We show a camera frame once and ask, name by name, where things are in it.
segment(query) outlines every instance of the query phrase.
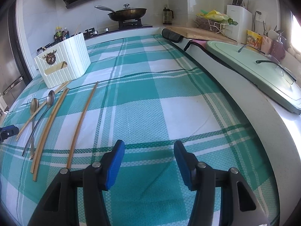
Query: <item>stainless steel refrigerator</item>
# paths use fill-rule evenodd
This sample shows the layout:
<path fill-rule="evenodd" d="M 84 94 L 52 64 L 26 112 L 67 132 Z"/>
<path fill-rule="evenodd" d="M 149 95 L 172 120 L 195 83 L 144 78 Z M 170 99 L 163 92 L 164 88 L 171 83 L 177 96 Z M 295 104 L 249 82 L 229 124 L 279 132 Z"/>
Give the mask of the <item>stainless steel refrigerator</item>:
<path fill-rule="evenodd" d="M 15 23 L 14 3 L 0 18 L 0 95 L 8 108 L 32 80 L 18 44 Z"/>

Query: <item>frying pan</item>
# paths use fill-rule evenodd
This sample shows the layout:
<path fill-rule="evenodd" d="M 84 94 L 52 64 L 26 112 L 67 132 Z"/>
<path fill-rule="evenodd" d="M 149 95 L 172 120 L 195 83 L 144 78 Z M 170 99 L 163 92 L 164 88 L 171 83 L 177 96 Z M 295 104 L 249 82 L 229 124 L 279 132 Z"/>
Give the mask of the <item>frying pan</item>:
<path fill-rule="evenodd" d="M 130 8 L 129 4 L 124 4 L 124 8 L 118 11 L 114 11 L 108 7 L 95 6 L 95 8 L 103 11 L 111 11 L 109 18 L 113 21 L 125 21 L 129 19 L 140 19 L 146 13 L 146 8 Z"/>

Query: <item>teal and white tablecloth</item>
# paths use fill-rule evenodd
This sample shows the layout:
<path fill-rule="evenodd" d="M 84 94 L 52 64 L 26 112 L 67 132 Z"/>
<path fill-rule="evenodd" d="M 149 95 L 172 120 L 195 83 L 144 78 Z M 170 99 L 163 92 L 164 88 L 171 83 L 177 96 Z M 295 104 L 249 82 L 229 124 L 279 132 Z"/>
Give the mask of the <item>teal and white tablecloth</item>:
<path fill-rule="evenodd" d="M 96 81 L 99 84 L 80 130 L 71 170 L 99 161 L 117 139 L 125 142 L 116 183 L 104 192 L 112 226 L 187 225 L 195 192 L 184 185 L 173 155 L 178 139 L 199 161 L 215 169 L 237 167 L 270 222 L 276 221 L 276 182 L 258 136 L 236 103 L 193 59 L 161 35 L 104 42 L 89 46 L 88 52 L 91 65 L 84 76 L 68 85 L 70 90 L 45 145 L 37 182 L 32 181 L 29 152 L 21 156 L 31 125 L 18 142 L 11 137 L 0 144 L 1 203 L 18 224 L 28 224 L 46 188 L 66 166 L 77 123 Z M 21 128 L 30 117 L 32 98 L 42 103 L 48 92 L 43 79 L 36 77 L 2 126 Z M 50 112 L 35 134 L 36 145 Z M 78 193 L 79 220 L 84 225 L 82 189 Z M 215 216 L 219 207 L 217 189 Z"/>

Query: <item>pan lid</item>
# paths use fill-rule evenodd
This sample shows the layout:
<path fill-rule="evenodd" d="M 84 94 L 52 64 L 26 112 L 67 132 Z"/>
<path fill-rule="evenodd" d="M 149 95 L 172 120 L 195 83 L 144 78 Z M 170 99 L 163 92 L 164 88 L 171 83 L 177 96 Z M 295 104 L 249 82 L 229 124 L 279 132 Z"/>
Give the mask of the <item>pan lid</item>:
<path fill-rule="evenodd" d="M 133 8 L 133 7 L 130 7 L 130 4 L 124 4 L 123 6 L 124 6 L 124 8 L 123 8 L 123 9 L 120 9 L 120 10 L 118 10 L 118 11 L 124 11 L 124 10 L 130 10 L 130 9 L 139 9 L 139 8 Z"/>

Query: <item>wooden cutting board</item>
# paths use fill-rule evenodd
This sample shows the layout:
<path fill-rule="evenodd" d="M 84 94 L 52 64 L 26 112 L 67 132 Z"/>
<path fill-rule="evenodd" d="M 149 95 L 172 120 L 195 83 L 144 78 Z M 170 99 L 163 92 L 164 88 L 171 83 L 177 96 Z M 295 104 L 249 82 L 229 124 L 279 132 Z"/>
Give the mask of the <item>wooden cutting board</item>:
<path fill-rule="evenodd" d="M 203 29 L 178 27 L 178 26 L 166 26 L 166 28 L 190 39 L 215 40 L 215 41 L 221 41 L 221 42 L 237 45 L 237 42 L 230 38 Z"/>

